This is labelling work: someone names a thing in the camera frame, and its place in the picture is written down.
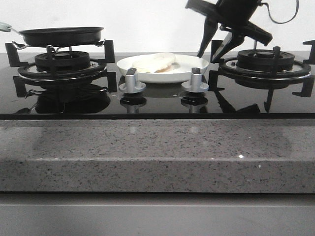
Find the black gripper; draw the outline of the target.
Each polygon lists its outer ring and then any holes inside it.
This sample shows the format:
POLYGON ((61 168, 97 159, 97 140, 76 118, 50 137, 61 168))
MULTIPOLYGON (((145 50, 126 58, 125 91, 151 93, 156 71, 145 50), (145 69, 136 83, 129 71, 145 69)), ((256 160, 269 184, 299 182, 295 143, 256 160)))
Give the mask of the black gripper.
POLYGON ((213 4, 204 0, 189 0, 186 8, 206 17, 201 45, 197 56, 201 58, 218 30, 218 23, 230 28, 224 40, 212 40, 212 62, 244 42, 244 35, 265 46, 273 39, 272 34, 250 22, 258 8, 257 0, 219 0, 213 4))

